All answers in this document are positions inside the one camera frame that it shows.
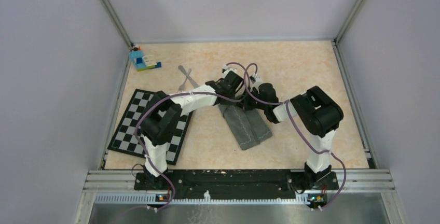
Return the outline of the grey cloth napkin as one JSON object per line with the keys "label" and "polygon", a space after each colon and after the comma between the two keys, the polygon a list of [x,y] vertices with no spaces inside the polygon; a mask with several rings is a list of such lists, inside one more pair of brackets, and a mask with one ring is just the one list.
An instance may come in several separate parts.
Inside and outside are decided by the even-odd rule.
{"label": "grey cloth napkin", "polygon": [[257,110],[243,110],[236,105],[219,105],[241,150],[255,147],[273,136]]}

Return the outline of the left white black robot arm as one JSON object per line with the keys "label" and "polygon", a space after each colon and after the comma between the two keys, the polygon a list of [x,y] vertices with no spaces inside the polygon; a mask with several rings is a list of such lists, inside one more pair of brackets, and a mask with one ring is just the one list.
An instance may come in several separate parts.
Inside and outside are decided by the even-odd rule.
{"label": "left white black robot arm", "polygon": [[166,184],[167,145],[174,136],[180,117],[199,108],[240,102],[236,98],[236,90],[242,82],[237,70],[228,68],[220,79],[200,85],[194,82],[191,90],[174,94],[157,91],[153,95],[135,126],[135,138],[145,152],[146,181],[153,189],[161,189]]}

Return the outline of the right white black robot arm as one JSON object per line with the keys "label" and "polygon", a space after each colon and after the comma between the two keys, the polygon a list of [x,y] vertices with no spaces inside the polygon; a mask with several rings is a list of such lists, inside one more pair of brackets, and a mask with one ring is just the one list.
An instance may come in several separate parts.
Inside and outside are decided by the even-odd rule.
{"label": "right white black robot arm", "polygon": [[311,150],[304,167],[305,184],[311,189],[324,184],[332,169],[333,138],[344,118],[341,107],[318,86],[280,102],[272,84],[262,83],[257,89],[246,89],[242,97],[244,110],[260,109],[274,124],[291,122]]}

